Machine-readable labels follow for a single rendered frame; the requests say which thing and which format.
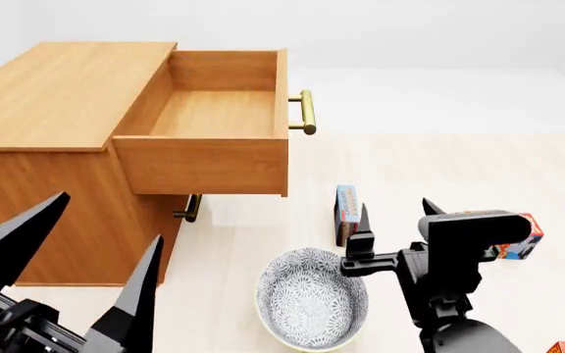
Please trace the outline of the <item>red blue food box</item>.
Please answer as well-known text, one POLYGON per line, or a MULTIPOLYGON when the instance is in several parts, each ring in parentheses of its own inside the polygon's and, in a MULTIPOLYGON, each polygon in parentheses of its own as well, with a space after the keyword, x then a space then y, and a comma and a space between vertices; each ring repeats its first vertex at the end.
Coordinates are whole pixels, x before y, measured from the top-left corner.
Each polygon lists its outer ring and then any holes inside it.
POLYGON ((524 260, 543 238, 532 214, 510 211, 467 211, 460 254, 478 261, 524 260))

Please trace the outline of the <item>patterned grey white bowl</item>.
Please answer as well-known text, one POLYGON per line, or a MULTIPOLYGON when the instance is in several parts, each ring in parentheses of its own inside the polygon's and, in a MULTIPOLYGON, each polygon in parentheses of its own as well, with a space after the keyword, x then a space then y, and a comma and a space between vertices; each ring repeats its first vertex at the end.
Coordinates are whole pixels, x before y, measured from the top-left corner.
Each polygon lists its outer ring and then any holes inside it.
POLYGON ((329 353, 354 340, 369 312, 365 281, 341 273, 340 257, 305 247, 282 252, 262 270, 254 302, 276 340, 306 353, 329 353))

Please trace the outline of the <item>chocolate pudding box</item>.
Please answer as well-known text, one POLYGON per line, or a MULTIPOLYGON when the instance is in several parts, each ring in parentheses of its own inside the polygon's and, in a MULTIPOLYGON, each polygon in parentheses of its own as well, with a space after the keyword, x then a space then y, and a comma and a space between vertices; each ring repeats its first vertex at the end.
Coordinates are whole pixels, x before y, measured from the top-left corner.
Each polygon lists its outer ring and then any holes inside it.
POLYGON ((362 205, 354 185, 339 184, 334 199, 335 245, 345 247, 348 237, 357 231, 362 220, 362 205))

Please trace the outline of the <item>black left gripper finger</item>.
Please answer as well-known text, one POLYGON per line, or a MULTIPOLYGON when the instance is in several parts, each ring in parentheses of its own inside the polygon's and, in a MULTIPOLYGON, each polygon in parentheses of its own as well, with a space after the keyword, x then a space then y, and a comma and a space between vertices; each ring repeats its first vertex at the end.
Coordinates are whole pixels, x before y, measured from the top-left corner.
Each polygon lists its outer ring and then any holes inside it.
POLYGON ((17 281, 70 200, 68 193, 57 193, 0 224, 0 289, 17 281))
POLYGON ((164 239, 145 250, 115 304, 84 336, 84 353, 152 353, 156 287, 164 239))

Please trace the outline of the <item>open wooden drawer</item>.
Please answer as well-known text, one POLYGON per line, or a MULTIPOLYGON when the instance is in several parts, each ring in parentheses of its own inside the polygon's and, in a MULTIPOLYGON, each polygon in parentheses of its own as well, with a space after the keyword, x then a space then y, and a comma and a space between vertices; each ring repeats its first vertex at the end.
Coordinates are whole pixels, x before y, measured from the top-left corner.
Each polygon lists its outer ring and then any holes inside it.
POLYGON ((133 193, 287 194, 287 52, 182 51, 113 133, 133 193))

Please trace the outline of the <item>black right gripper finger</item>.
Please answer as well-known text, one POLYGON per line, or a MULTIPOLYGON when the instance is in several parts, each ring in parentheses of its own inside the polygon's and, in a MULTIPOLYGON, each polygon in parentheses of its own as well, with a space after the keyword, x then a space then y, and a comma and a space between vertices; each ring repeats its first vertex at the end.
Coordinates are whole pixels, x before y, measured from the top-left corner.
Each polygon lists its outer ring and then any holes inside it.
POLYGON ((422 206, 426 217, 442 216, 446 214, 438 205, 426 197, 422 199, 422 206))
POLYGON ((346 258, 372 258, 374 252, 375 235, 373 234, 366 205, 362 205, 360 222, 356 231, 348 237, 346 243, 346 258))

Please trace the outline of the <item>wooden cabinet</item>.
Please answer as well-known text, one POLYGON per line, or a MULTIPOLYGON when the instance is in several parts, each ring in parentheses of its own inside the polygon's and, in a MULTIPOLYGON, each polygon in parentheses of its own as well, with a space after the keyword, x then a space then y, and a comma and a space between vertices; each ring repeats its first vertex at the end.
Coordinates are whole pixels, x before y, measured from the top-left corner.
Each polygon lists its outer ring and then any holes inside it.
POLYGON ((0 223, 66 192, 63 216, 19 285, 120 286, 177 196, 133 193, 114 134, 160 108, 174 42, 42 42, 0 67, 0 223))

